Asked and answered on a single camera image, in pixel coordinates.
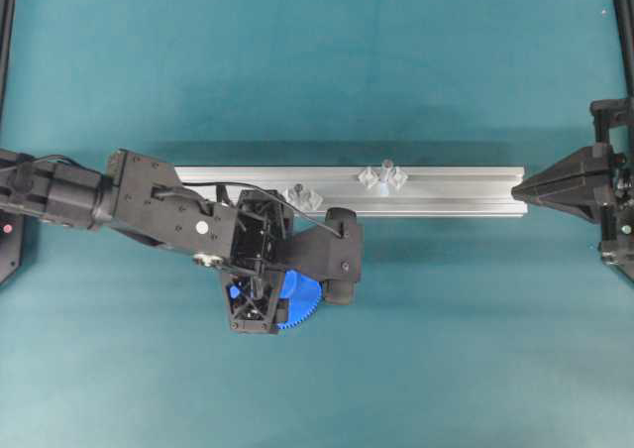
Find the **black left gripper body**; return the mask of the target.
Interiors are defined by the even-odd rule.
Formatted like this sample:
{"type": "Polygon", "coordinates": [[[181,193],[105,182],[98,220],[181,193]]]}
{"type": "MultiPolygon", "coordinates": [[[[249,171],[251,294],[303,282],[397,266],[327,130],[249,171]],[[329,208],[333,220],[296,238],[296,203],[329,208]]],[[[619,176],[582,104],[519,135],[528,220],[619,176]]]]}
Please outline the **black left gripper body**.
{"type": "Polygon", "coordinates": [[[243,189],[236,208],[231,266],[240,272],[259,274],[276,259],[277,244],[290,237],[293,212],[275,190],[243,189]]]}

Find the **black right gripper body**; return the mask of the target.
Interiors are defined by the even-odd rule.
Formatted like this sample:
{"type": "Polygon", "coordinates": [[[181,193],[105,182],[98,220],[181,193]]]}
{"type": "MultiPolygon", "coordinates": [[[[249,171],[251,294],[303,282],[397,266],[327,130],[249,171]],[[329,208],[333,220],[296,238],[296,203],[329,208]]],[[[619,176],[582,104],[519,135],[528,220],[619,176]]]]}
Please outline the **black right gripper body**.
{"type": "Polygon", "coordinates": [[[607,156],[607,189],[600,195],[598,244],[601,261],[633,284],[633,164],[610,143],[610,131],[633,126],[633,99],[605,99],[590,104],[595,143],[607,156]]]}

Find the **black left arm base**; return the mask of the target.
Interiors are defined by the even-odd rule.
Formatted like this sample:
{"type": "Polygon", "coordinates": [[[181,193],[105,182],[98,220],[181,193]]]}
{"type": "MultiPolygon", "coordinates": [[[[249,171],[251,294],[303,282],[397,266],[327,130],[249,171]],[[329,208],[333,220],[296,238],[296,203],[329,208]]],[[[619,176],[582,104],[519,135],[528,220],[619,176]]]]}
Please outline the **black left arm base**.
{"type": "Polygon", "coordinates": [[[24,217],[1,212],[0,278],[4,284],[21,266],[24,217]]]}

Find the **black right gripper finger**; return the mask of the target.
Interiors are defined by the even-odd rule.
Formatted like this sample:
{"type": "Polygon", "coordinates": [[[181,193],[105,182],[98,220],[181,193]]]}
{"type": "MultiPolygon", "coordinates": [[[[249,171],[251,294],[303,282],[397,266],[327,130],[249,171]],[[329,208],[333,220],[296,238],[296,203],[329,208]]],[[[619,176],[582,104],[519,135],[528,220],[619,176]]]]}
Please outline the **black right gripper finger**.
{"type": "Polygon", "coordinates": [[[538,195],[526,193],[516,189],[511,190],[511,195],[515,200],[524,202],[528,205],[550,208],[553,210],[571,214],[592,224],[598,224],[600,222],[600,212],[593,204],[579,202],[558,202],[552,199],[542,198],[538,195]]]}
{"type": "Polygon", "coordinates": [[[609,177],[613,155],[613,148],[609,144],[596,143],[582,147],[549,168],[527,177],[515,185],[511,192],[544,193],[550,186],[569,189],[590,185],[609,177]]]}

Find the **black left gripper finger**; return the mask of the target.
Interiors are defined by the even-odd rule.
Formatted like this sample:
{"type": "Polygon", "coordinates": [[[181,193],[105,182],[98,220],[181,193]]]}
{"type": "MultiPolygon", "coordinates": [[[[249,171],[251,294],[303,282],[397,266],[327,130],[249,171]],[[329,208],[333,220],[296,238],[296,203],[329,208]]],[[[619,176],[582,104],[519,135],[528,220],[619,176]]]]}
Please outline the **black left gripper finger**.
{"type": "Polygon", "coordinates": [[[288,320],[289,300],[281,296],[285,274],[273,271],[261,276],[221,273],[229,327],[244,334],[277,334],[288,320]]]}

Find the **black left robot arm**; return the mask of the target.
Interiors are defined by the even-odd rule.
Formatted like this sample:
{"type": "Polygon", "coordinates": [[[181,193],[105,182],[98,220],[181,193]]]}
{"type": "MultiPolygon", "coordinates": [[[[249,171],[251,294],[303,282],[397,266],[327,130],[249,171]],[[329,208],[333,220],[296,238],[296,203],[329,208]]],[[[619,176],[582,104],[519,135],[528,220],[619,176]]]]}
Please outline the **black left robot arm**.
{"type": "Polygon", "coordinates": [[[243,190],[231,201],[189,189],[174,165],[127,150],[105,172],[62,156],[1,153],[1,208],[73,229],[108,227],[143,245],[177,252],[221,277],[231,330],[274,334],[288,319],[278,243],[292,230],[278,193],[243,190]]]}

